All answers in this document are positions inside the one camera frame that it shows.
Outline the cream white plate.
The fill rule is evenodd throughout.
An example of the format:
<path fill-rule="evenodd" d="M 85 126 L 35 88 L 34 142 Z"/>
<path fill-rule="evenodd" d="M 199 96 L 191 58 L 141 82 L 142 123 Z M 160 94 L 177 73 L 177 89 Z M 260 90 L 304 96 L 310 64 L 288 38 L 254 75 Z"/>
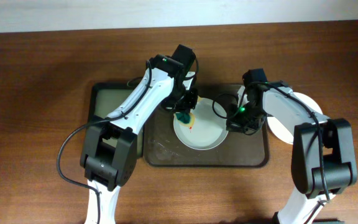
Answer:
<path fill-rule="evenodd" d="M 311 97 L 299 92 L 294 92 L 293 94 L 310 109 L 320 114 L 323 113 L 320 106 Z M 296 121 L 298 121 L 296 118 L 285 118 L 284 120 L 272 116 L 267 118 L 267 124 L 271 132 L 279 138 L 279 140 L 287 144 L 293 144 L 294 128 L 297 125 Z"/>

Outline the grey plate with red stain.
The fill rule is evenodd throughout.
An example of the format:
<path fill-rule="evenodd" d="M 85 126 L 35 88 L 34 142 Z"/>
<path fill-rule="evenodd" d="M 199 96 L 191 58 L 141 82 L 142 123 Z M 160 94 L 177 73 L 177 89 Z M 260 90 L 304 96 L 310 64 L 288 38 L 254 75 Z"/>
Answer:
<path fill-rule="evenodd" d="M 204 151 L 220 145 L 228 135 L 226 130 L 226 120 L 215 114 L 226 116 L 226 111 L 219 104 L 209 98 L 198 98 L 195 109 L 191 110 L 195 116 L 192 127 L 185 127 L 173 119 L 173 129 L 177 138 L 186 146 Z"/>

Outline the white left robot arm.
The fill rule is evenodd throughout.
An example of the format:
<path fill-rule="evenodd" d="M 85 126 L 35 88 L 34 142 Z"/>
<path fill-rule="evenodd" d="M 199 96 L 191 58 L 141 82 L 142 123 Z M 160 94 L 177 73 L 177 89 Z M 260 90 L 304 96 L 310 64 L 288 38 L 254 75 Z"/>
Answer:
<path fill-rule="evenodd" d="M 137 137 L 154 110 L 189 113 L 198 101 L 194 88 L 197 61 L 193 50 L 179 45 L 171 56 L 146 61 L 145 74 L 133 92 L 105 117 L 88 122 L 80 165 L 89 188 L 86 223 L 114 223 L 120 188 L 137 162 Z"/>

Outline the yellow green sponge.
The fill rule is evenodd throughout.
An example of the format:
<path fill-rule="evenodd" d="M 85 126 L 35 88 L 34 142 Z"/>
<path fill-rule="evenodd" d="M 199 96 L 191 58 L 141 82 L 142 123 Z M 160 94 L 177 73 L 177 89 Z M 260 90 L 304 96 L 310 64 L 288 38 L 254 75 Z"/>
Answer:
<path fill-rule="evenodd" d="M 193 113 L 175 113 L 175 119 L 180 125 L 185 127 L 192 127 L 195 122 L 195 116 Z"/>

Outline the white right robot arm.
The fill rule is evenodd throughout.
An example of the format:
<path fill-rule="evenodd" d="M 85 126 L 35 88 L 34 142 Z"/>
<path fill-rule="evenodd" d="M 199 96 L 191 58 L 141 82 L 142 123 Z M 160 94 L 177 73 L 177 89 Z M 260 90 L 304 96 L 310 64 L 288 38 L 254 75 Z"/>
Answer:
<path fill-rule="evenodd" d="M 261 68 L 245 72 L 242 81 L 226 129 L 250 136 L 269 116 L 284 125 L 293 136 L 291 176 L 295 188 L 272 221 L 312 223 L 325 205 L 357 181 L 351 124 L 312 109 L 287 83 L 268 81 Z"/>

